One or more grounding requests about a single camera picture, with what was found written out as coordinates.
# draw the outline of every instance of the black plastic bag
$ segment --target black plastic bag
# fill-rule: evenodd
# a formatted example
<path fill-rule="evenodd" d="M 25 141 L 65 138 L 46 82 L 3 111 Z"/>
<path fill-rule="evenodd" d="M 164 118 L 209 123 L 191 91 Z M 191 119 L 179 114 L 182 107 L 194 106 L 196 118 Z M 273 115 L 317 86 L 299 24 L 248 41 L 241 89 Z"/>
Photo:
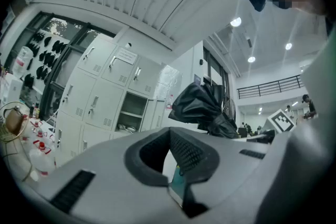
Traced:
<path fill-rule="evenodd" d="M 231 120 L 221 112 L 222 100 L 221 86 L 191 83 L 173 103 L 169 118 L 185 123 L 198 123 L 213 136 L 238 138 Z"/>

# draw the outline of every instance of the ceiling light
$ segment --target ceiling light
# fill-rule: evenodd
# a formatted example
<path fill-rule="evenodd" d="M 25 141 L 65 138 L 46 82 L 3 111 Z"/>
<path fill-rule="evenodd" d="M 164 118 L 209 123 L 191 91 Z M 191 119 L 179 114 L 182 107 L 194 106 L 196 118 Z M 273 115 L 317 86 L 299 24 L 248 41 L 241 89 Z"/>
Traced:
<path fill-rule="evenodd" d="M 287 45 L 286 45 L 286 50 L 290 50 L 292 48 L 292 43 L 288 43 Z"/>
<path fill-rule="evenodd" d="M 242 24 L 241 18 L 238 17 L 237 19 L 234 19 L 230 24 L 231 24 L 233 27 L 238 27 L 239 25 Z"/>
<path fill-rule="evenodd" d="M 248 62 L 254 62 L 256 60 L 256 57 L 251 56 L 247 59 Z"/>

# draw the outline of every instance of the label on locker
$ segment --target label on locker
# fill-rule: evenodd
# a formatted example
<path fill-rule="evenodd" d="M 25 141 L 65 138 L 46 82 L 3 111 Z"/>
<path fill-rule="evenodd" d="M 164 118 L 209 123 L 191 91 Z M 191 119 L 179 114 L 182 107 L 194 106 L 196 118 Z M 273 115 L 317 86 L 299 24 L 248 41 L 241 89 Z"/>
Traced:
<path fill-rule="evenodd" d="M 137 58 L 137 54 L 129 51 L 129 50 L 126 50 L 124 48 L 119 48 L 117 54 L 116 54 L 116 58 L 124 61 L 124 62 L 127 62 L 131 65 L 134 64 L 136 58 Z"/>

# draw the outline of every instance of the gray vent slot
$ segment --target gray vent slot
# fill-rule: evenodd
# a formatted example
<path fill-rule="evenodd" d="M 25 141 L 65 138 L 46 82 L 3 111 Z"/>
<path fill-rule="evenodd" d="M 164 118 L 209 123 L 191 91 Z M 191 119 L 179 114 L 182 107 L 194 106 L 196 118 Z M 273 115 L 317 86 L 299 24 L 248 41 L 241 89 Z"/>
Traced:
<path fill-rule="evenodd" d="M 99 65 L 95 65 L 94 68 L 93 68 L 93 70 L 94 70 L 95 72 L 99 72 L 100 69 L 101 69 L 101 66 L 99 66 Z"/>
<path fill-rule="evenodd" d="M 112 120 L 111 119 L 104 119 L 104 125 L 111 126 Z"/>
<path fill-rule="evenodd" d="M 151 92 L 151 91 L 152 91 L 152 87 L 146 85 L 145 92 Z"/>
<path fill-rule="evenodd" d="M 83 109 L 77 108 L 76 109 L 76 115 L 82 117 L 82 115 L 83 115 Z"/>
<path fill-rule="evenodd" d="M 120 78 L 119 78 L 119 81 L 121 81 L 122 83 L 125 83 L 126 79 L 127 79 L 127 77 L 121 75 Z"/>

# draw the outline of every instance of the railing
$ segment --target railing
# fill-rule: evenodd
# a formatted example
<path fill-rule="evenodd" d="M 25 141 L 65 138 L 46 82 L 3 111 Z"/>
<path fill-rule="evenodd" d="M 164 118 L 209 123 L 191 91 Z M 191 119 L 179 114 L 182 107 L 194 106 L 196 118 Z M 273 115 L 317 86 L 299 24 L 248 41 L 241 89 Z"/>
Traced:
<path fill-rule="evenodd" d="M 301 87 L 304 87 L 304 85 L 300 79 L 300 75 L 297 75 L 287 79 L 280 79 L 269 83 L 240 88 L 238 89 L 238 96 L 239 99 L 260 97 L 263 95 L 285 92 Z"/>

